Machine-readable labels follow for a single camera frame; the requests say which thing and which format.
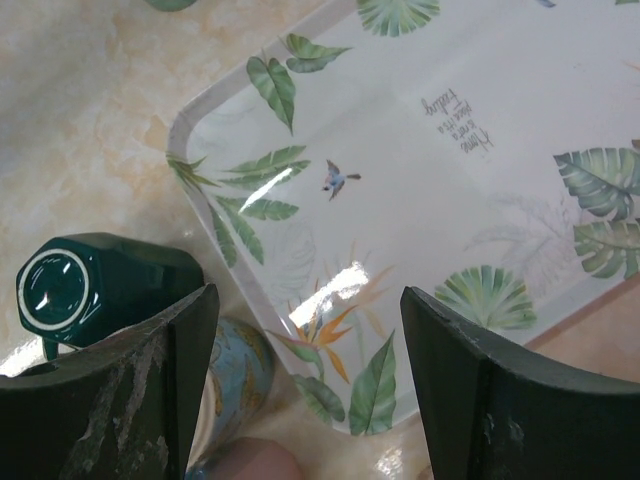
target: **green leaf print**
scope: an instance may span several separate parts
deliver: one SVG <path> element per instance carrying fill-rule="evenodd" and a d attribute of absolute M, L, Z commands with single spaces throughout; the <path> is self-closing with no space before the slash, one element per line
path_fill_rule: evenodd
<path fill-rule="evenodd" d="M 624 278 L 638 273 L 640 220 L 594 222 L 573 227 L 582 268 L 597 278 L 611 278 L 625 265 Z"/>
<path fill-rule="evenodd" d="M 640 155 L 628 148 L 593 148 L 554 157 L 569 194 L 597 217 L 633 214 L 631 195 L 640 195 Z"/>
<path fill-rule="evenodd" d="M 317 378 L 305 378 L 297 374 L 293 375 L 293 381 L 296 382 L 296 387 L 298 387 L 298 391 L 304 397 L 309 408 L 323 422 L 330 425 L 331 419 L 337 422 L 344 421 L 345 412 L 340 397 L 327 385 Z"/>
<path fill-rule="evenodd" d="M 315 45 L 305 37 L 287 36 L 287 49 L 294 56 L 287 60 L 287 67 L 296 73 L 318 72 L 350 48 L 333 48 Z"/>
<path fill-rule="evenodd" d="M 286 220 L 298 211 L 295 205 L 263 198 L 251 203 L 248 198 L 224 198 L 224 202 L 239 214 L 258 220 Z"/>
<path fill-rule="evenodd" d="M 397 37 L 424 27 L 440 13 L 438 0 L 358 0 L 365 30 Z"/>
<path fill-rule="evenodd" d="M 293 99 L 296 87 L 287 69 L 275 58 L 269 60 L 267 65 L 262 59 L 251 57 L 247 62 L 247 73 L 262 98 L 293 135 Z"/>
<path fill-rule="evenodd" d="M 280 165 L 271 170 L 262 170 L 242 177 L 226 178 L 219 181 L 220 183 L 224 183 L 225 185 L 233 188 L 255 192 L 276 177 L 279 177 L 278 181 L 276 181 L 272 187 L 288 182 L 307 168 L 310 163 L 311 162 L 309 160 L 301 160 L 287 165 Z"/>
<path fill-rule="evenodd" d="M 184 158 L 181 158 L 173 153 L 167 152 L 166 155 L 169 167 L 175 172 L 176 176 L 186 186 L 193 188 L 199 192 L 202 191 L 200 188 L 201 185 L 219 187 L 219 185 L 217 185 L 216 183 L 196 173 L 200 165 L 202 165 L 202 162 L 204 162 L 207 157 L 203 157 L 197 162 L 189 163 Z"/>
<path fill-rule="evenodd" d="M 374 435 L 389 430 L 396 409 L 396 357 L 392 332 L 353 382 L 349 427 L 351 435 Z"/>
<path fill-rule="evenodd" d="M 244 243 L 244 246 L 247 247 L 249 253 L 261 265 L 264 265 L 264 250 L 262 248 L 262 243 L 260 243 L 260 239 L 258 239 L 258 236 L 253 228 L 251 228 L 251 225 L 249 225 L 247 221 L 240 216 L 235 209 L 235 205 L 232 202 L 229 202 L 227 198 L 216 197 L 216 201 L 229 217 L 231 226 L 240 237 L 240 240 L 242 240 L 242 243 Z"/>
<path fill-rule="evenodd" d="M 300 156 L 306 147 L 292 146 L 267 153 L 259 160 L 251 160 L 241 163 L 237 167 L 227 170 L 229 173 L 262 173 L 282 166 L 288 166 Z"/>
<path fill-rule="evenodd" d="M 220 247 L 224 261 L 227 262 L 229 268 L 233 268 L 238 260 L 238 252 L 236 251 L 236 246 L 233 244 L 231 233 L 222 221 L 222 218 L 220 218 L 220 215 L 218 215 L 218 212 L 216 212 L 211 205 L 209 205 L 209 210 L 211 211 L 211 218 L 213 219 L 213 230 L 216 234 L 216 240 L 218 241 L 218 246 Z"/>
<path fill-rule="evenodd" d="M 324 382 L 324 363 L 322 362 L 322 357 L 320 357 L 320 354 L 315 348 L 311 345 L 293 340 L 292 338 L 285 337 L 284 335 L 280 335 L 270 330 L 267 330 L 267 332 L 280 340 L 280 343 L 287 347 L 287 349 L 300 360 L 305 363 L 313 363 L 318 367 L 318 376 L 320 377 L 320 381 Z"/>
<path fill-rule="evenodd" d="M 502 268 L 483 265 L 454 273 L 436 287 L 435 297 L 486 328 L 529 328 L 536 320 L 526 285 Z"/>

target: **bottle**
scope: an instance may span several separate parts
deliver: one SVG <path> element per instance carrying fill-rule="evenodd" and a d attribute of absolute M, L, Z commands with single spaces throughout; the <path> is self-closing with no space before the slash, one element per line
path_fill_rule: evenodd
<path fill-rule="evenodd" d="M 22 326 L 43 339 L 82 348 L 135 325 L 204 285 L 188 253 L 108 233 L 56 237 L 16 277 Z"/>

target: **monstera leaf print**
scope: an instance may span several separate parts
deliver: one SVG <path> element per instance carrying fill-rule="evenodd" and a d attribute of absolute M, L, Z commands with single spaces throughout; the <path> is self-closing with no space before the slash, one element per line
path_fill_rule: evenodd
<path fill-rule="evenodd" d="M 633 214 L 640 195 L 640 154 L 628 148 L 592 148 L 554 157 L 569 194 L 596 217 Z"/>
<path fill-rule="evenodd" d="M 576 253 L 582 267 L 597 278 L 610 278 L 625 266 L 625 278 L 638 273 L 640 263 L 639 219 L 594 222 L 574 227 Z"/>

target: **white circle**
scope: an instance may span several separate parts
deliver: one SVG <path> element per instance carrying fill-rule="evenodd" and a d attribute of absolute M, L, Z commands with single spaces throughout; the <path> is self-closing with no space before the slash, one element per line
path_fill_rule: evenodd
<path fill-rule="evenodd" d="M 70 317 L 68 317 L 66 320 L 60 323 L 49 325 L 47 323 L 39 322 L 33 317 L 33 315 L 31 315 L 31 312 L 27 307 L 27 302 L 24 299 L 24 286 L 25 286 L 25 283 L 27 282 L 27 277 L 31 273 L 31 270 L 33 270 L 33 267 L 35 266 L 35 264 L 40 260 L 42 260 L 43 258 L 47 258 L 52 255 L 64 255 L 66 257 L 69 257 L 71 260 L 73 260 L 76 263 L 76 265 L 78 265 L 78 267 L 80 267 L 80 271 L 82 272 L 82 278 L 84 280 L 84 291 L 82 292 L 82 300 L 80 302 L 80 305 L 78 306 L 78 308 L 74 310 L 74 312 L 71 314 Z M 33 257 L 33 259 L 31 259 L 31 261 L 27 264 L 27 267 L 24 269 L 24 273 L 20 277 L 20 283 L 18 284 L 18 304 L 20 305 L 20 311 L 22 312 L 22 314 L 25 316 L 25 318 L 30 324 L 32 324 L 34 327 L 37 327 L 41 330 L 47 330 L 47 331 L 60 330 L 61 328 L 64 328 L 67 325 L 70 325 L 71 323 L 73 323 L 73 321 L 76 318 L 78 318 L 78 316 L 82 313 L 82 309 L 86 305 L 88 298 L 89 298 L 89 272 L 87 272 L 87 267 L 84 266 L 84 263 L 82 262 L 82 260 L 78 255 L 76 255 L 73 252 L 70 252 L 69 250 L 65 250 L 62 248 L 52 248 L 51 250 L 45 250 L 44 252 L 39 253 L 38 255 Z"/>

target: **tray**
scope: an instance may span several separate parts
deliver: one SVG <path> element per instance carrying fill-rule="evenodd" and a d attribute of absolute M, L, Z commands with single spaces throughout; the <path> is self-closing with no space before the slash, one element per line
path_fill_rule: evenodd
<path fill-rule="evenodd" d="M 167 159 L 317 415 L 417 412 L 406 285 L 526 343 L 638 271 L 640 5 L 329 2 Z"/>

